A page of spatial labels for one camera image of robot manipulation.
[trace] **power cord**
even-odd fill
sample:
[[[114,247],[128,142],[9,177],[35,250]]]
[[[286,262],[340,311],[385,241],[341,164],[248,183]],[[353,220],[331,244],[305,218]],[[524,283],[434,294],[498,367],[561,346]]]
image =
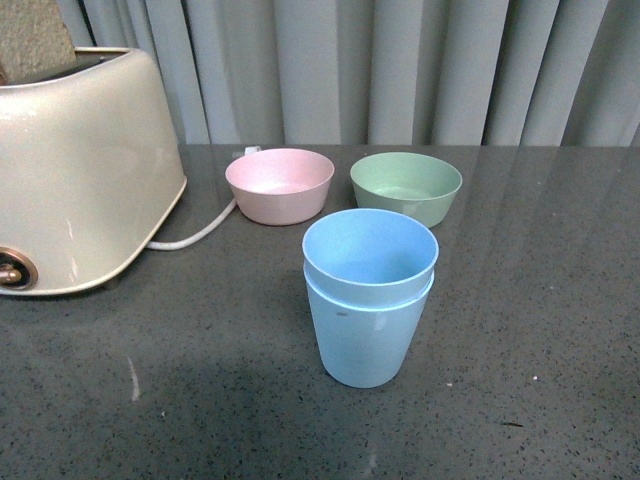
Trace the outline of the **power cord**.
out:
[[[247,147],[244,149],[244,154],[249,155],[250,153],[259,152],[262,150],[260,147]],[[184,240],[180,240],[177,242],[148,242],[146,248],[149,250],[163,250],[163,251],[171,251],[171,250],[180,250],[182,248],[186,248],[189,245],[193,245],[197,241],[201,240],[205,236],[209,235],[213,232],[218,225],[220,225],[225,218],[229,216],[229,214],[236,208],[236,200],[235,198],[231,200],[229,205],[222,211],[220,215],[216,217],[216,219],[211,222],[209,225],[204,227],[198,233],[190,236],[189,238],[185,238]]]

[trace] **toaster knob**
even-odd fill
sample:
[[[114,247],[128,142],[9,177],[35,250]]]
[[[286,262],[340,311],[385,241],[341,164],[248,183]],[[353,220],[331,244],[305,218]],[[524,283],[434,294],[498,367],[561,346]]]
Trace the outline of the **toaster knob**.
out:
[[[0,247],[0,289],[23,290],[38,281],[36,266],[23,254]]]

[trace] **cream toaster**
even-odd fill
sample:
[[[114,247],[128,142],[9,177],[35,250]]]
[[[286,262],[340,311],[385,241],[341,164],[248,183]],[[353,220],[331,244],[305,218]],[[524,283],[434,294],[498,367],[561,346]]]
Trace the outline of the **cream toaster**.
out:
[[[59,295],[118,275],[185,186],[159,71],[137,49],[0,87],[0,294]]]

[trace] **stacked cups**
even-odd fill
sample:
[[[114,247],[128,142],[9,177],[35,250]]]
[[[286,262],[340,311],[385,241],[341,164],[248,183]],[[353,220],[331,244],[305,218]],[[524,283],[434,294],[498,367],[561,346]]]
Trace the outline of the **stacked cups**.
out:
[[[408,216],[359,208],[315,222],[302,249],[325,368],[352,387],[388,382],[400,370],[433,285],[436,238]]]

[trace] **countertop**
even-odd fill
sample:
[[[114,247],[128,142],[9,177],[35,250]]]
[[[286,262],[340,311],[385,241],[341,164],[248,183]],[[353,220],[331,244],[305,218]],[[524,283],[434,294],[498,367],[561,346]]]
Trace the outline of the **countertop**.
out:
[[[114,289],[0,298],[0,478],[640,478],[640,149],[304,148],[336,165],[315,219],[355,207],[366,154],[463,175],[400,373],[330,377],[302,275],[315,219],[236,209]],[[227,205],[239,151],[182,149],[189,183],[156,240]]]

